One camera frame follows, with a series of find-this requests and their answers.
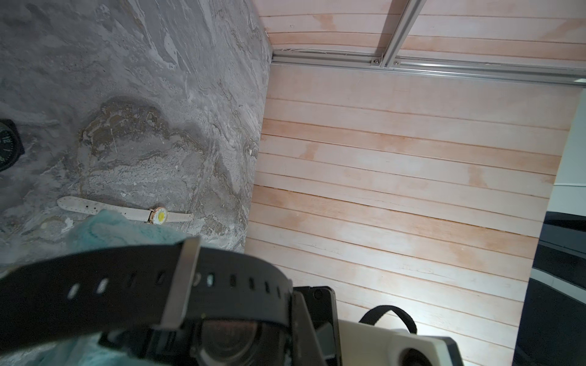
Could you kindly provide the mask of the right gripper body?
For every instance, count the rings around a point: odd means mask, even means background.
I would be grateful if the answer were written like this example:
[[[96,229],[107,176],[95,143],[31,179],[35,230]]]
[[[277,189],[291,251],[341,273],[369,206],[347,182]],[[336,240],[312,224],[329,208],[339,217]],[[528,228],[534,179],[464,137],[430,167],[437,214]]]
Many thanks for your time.
[[[304,296],[324,361],[329,366],[341,366],[335,291],[328,286],[297,287],[297,291]]]

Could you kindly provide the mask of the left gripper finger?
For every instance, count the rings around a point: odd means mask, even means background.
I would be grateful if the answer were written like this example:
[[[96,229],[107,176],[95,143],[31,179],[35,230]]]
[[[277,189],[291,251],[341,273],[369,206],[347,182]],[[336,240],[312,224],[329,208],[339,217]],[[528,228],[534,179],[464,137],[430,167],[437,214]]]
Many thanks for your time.
[[[303,295],[291,296],[292,365],[326,366]]]

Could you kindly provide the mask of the teal microfiber cloth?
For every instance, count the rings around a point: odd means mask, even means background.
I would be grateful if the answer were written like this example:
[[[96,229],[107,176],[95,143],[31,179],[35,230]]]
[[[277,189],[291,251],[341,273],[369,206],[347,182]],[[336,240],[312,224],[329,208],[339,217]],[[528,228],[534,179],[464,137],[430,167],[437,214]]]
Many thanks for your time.
[[[104,210],[79,224],[67,236],[74,253],[135,245],[172,245],[187,235],[171,227],[142,224],[120,213]],[[98,335],[89,335],[56,344],[41,352],[29,365],[153,365],[152,361],[131,358],[99,345]]]

